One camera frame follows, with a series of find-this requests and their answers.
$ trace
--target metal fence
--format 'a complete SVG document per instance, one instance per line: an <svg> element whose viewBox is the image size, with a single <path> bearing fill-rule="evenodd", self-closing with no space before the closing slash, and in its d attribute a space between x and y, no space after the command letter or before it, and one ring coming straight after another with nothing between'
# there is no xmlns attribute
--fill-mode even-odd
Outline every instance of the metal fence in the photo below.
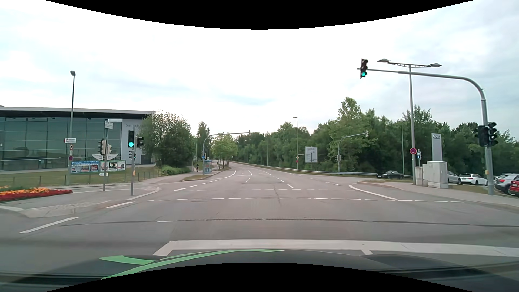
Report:
<svg viewBox="0 0 519 292"><path fill-rule="evenodd" d="M238 161L231 161L234 163L239 164L246 164L246 165L252 165L252 166L258 166L258 167L264 167L264 168L270 168L270 169L280 169L280 170L290 170L290 171L296 171L296 172L305 172L308 174L326 174L326 175L353 175L353 176L374 176L376 177L378 174L372 173L372 172L347 172L347 171L317 171L317 170L303 170L303 169L295 169L295 168L284 168L284 167L276 167L276 166L266 166L266 165L260 165L260 164L252 164L252 163L245 163L245 162L238 162ZM404 176L405 178L413 178L413 176Z"/></svg>

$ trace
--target black car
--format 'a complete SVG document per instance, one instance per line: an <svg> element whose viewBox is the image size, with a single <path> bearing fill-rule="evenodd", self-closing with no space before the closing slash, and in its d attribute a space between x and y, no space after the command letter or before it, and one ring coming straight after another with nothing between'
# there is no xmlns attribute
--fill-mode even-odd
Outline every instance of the black car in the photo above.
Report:
<svg viewBox="0 0 519 292"><path fill-rule="evenodd" d="M393 179L393 178L403 179L404 175L398 173L398 171L396 171L396 170L389 170L389 171L387 171L387 172L385 172L383 174L378 174L377 178L382 178L382 179Z"/></svg>

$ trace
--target red car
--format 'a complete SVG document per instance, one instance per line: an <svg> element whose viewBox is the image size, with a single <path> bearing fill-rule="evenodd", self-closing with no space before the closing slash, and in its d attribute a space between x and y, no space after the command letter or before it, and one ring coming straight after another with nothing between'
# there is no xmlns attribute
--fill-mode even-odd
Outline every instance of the red car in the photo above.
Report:
<svg viewBox="0 0 519 292"><path fill-rule="evenodd" d="M508 191L511 194L519 195L519 180L512 180L510 183L510 189Z"/></svg>

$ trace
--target red flowers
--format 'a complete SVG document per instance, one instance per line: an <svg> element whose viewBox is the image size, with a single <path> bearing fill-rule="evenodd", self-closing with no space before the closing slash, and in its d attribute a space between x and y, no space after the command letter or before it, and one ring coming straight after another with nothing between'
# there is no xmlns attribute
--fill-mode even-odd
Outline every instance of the red flowers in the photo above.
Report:
<svg viewBox="0 0 519 292"><path fill-rule="evenodd" d="M28 190L1 191L1 189L5 189L5 188L8 188L8 187L0 187L0 202L72 193L72 190L50 190L50 189L46 189L46 188L32 188L32 189L28 189Z"/></svg>

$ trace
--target parked car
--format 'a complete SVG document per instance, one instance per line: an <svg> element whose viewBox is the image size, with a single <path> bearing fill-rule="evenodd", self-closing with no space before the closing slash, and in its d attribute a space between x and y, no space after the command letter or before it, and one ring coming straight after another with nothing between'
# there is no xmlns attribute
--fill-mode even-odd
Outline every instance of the parked car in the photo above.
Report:
<svg viewBox="0 0 519 292"><path fill-rule="evenodd" d="M457 184L461 183L459 177L450 170L447 170L447 182L448 183L457 183Z"/></svg>
<svg viewBox="0 0 519 292"><path fill-rule="evenodd" d="M383 174L377 174L377 178L382 178L382 179L386 179L386 178L389 178L389 179L399 178L399 179L403 179L404 175L398 173L398 171L396 171L396 170L389 170L389 171L387 171L387 172L385 172Z"/></svg>
<svg viewBox="0 0 519 292"><path fill-rule="evenodd" d="M461 184L488 185L486 178L478 174L461 174L459 179Z"/></svg>
<svg viewBox="0 0 519 292"><path fill-rule="evenodd" d="M519 174L502 174L496 178L494 186L501 192L511 195L508 190L512 180L519 180Z"/></svg>
<svg viewBox="0 0 519 292"><path fill-rule="evenodd" d="M510 187L508 188L508 193L513 196L519 195L519 179L515 178L510 182Z"/></svg>

